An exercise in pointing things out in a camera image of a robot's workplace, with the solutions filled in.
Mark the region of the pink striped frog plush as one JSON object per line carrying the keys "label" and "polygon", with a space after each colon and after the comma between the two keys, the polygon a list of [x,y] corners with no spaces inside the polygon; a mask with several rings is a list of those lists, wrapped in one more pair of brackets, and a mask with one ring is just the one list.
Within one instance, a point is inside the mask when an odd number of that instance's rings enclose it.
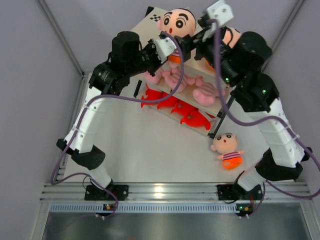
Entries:
{"label": "pink striped frog plush", "polygon": [[177,86],[176,93],[182,92],[188,85],[193,85],[196,83],[197,77],[191,74],[183,74],[182,80],[180,80],[181,71],[178,70],[175,73],[170,71],[164,71],[161,76],[164,78],[165,83],[173,90]]}
{"label": "pink striped frog plush", "polygon": [[162,78],[162,74],[163,74],[163,70],[161,69],[157,70],[154,76],[152,76],[148,71],[146,71],[143,73],[143,77],[148,83],[155,85]]}
{"label": "pink striped frog plush", "polygon": [[220,96],[213,84],[203,81],[200,77],[195,80],[195,86],[196,88],[193,90],[192,96],[201,106],[212,106],[215,103],[216,98]]}

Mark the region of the boy doll black hair back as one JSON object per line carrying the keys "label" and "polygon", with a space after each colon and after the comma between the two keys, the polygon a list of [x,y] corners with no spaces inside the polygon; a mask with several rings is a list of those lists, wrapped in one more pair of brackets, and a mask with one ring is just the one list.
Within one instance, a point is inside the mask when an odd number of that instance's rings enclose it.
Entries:
{"label": "boy doll black hair back", "polygon": [[158,21],[157,28],[173,37],[193,36],[197,20],[193,13],[185,8],[175,8],[166,12]]}

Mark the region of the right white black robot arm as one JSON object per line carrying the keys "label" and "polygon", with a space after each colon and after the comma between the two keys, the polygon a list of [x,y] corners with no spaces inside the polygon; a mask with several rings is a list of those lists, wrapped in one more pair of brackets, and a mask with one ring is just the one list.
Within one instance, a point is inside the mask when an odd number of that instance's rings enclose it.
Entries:
{"label": "right white black robot arm", "polygon": [[244,199],[267,181],[297,179],[303,170],[302,162],[312,156],[312,150],[291,129],[274,81],[261,71],[272,54],[264,38],[247,31],[233,47],[224,44],[217,34],[176,40],[184,57],[188,58],[195,50],[196,60],[207,60],[215,68],[218,81],[233,87],[231,95],[251,118],[241,125],[258,126],[268,145],[261,159],[239,175],[227,191],[237,199]]}

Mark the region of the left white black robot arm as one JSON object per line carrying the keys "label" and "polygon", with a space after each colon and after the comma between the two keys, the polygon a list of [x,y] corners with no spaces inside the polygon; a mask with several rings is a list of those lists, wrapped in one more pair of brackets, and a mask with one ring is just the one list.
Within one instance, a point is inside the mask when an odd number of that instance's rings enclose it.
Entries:
{"label": "left white black robot arm", "polygon": [[56,142],[63,155],[70,155],[75,163],[89,171],[86,176],[102,200],[112,196],[113,180],[103,166],[106,154],[94,145],[96,134],[113,101],[121,99],[130,78],[145,72],[154,74],[166,62],[170,51],[165,43],[175,46],[170,38],[150,39],[142,46],[137,33],[118,33],[112,39],[107,60],[93,69],[83,105],[70,132]]}

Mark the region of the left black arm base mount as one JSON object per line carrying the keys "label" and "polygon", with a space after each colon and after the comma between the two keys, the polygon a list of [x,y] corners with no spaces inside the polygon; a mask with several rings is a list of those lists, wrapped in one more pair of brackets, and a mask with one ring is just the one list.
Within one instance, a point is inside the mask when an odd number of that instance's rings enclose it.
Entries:
{"label": "left black arm base mount", "polygon": [[[119,201],[124,201],[129,195],[129,186],[116,184],[109,190]],[[85,201],[113,201],[115,198],[105,190],[96,187],[94,184],[86,186],[84,195]]]}

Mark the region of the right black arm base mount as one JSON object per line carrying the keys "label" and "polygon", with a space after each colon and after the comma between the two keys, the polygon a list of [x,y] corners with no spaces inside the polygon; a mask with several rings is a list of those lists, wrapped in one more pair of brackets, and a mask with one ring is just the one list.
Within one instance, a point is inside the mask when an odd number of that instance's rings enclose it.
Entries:
{"label": "right black arm base mount", "polygon": [[260,185],[256,185],[253,189],[247,191],[237,183],[218,184],[217,195],[220,201],[255,201],[262,199],[263,190]]}

